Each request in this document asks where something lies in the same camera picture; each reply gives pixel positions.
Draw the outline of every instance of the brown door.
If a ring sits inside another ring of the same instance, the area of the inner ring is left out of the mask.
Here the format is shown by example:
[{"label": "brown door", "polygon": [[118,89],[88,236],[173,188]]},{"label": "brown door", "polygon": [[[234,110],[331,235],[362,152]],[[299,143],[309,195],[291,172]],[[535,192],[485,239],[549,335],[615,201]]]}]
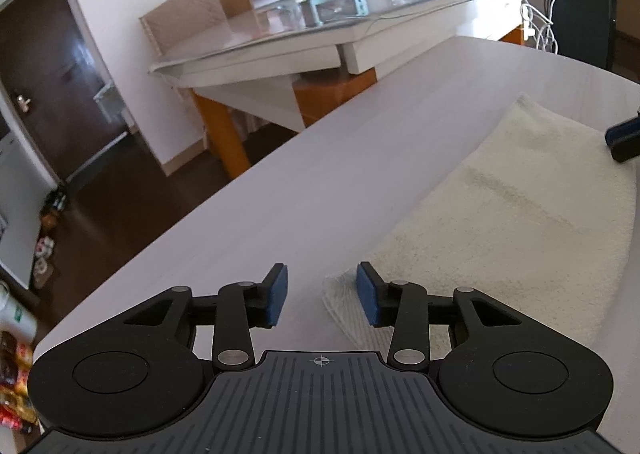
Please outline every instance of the brown door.
[{"label": "brown door", "polygon": [[0,80],[61,179],[126,129],[94,102],[104,83],[66,0],[14,0],[0,11]]}]

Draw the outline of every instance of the blue gripper pad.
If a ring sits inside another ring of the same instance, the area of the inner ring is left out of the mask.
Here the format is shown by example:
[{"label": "blue gripper pad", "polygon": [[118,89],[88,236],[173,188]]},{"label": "blue gripper pad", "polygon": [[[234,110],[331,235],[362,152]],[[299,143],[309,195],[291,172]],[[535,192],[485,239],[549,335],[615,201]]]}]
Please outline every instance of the blue gripper pad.
[{"label": "blue gripper pad", "polygon": [[617,126],[607,129],[607,132],[605,133],[605,140],[607,145],[611,147],[615,141],[631,136],[638,131],[640,131],[640,117],[634,117],[624,121],[622,124],[618,124]]},{"label": "blue gripper pad", "polygon": [[289,271],[284,266],[276,280],[271,285],[269,292],[269,306],[267,307],[268,322],[271,326],[275,326],[280,318],[282,306],[287,298],[287,290],[289,289]]},{"label": "blue gripper pad", "polygon": [[373,281],[364,271],[361,265],[358,265],[356,273],[356,289],[364,314],[367,316],[369,325],[377,326],[380,324],[380,308],[378,307],[378,295]]}]

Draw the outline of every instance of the round black disc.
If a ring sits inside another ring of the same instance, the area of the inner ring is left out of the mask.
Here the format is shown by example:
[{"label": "round black disc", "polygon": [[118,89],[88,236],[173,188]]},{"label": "round black disc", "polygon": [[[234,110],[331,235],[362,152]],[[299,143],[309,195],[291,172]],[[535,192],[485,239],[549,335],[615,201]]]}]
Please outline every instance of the round black disc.
[{"label": "round black disc", "polygon": [[613,389],[606,363],[551,330],[519,328],[491,328],[444,358],[438,383],[449,403],[508,436],[542,439],[597,425]]},{"label": "round black disc", "polygon": [[29,376],[43,422],[85,437],[148,432],[200,396],[198,358],[152,327],[94,329],[47,352]]},{"label": "round black disc", "polygon": [[494,376],[508,389],[545,394],[561,387],[569,377],[569,371],[557,358],[523,351],[498,358],[494,364]]}]

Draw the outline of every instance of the white towel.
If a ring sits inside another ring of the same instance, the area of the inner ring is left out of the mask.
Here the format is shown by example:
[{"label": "white towel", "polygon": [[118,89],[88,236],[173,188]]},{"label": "white towel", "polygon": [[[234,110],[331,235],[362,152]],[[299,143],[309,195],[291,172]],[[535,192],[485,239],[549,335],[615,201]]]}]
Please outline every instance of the white towel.
[{"label": "white towel", "polygon": [[[386,281],[433,295],[475,287],[589,346],[626,265],[635,211],[634,165],[615,163],[595,129],[522,96],[362,259]],[[386,356],[392,329],[367,325],[354,279],[355,269],[325,280],[324,303],[356,346]],[[432,358],[450,351],[437,328]]]}]

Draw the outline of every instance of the blue object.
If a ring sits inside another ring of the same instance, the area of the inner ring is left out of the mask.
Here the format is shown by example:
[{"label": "blue object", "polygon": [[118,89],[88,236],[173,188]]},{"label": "blue object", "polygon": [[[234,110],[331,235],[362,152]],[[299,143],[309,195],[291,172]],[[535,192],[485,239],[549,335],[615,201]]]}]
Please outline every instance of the blue object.
[{"label": "blue object", "polygon": [[270,326],[275,326],[280,318],[280,312],[282,312],[282,306],[287,298],[287,291],[289,290],[289,271],[287,267],[283,267],[273,281],[271,291],[269,293],[269,306],[267,307],[268,322]]},{"label": "blue object", "polygon": [[358,290],[358,298],[364,315],[366,315],[369,325],[375,326],[380,321],[380,308],[378,308],[378,298],[376,296],[376,287],[367,275],[367,272],[358,265],[356,273],[356,289]]},{"label": "blue object", "polygon": [[619,162],[640,156],[640,115],[617,126],[610,127],[604,135],[611,157]]}]

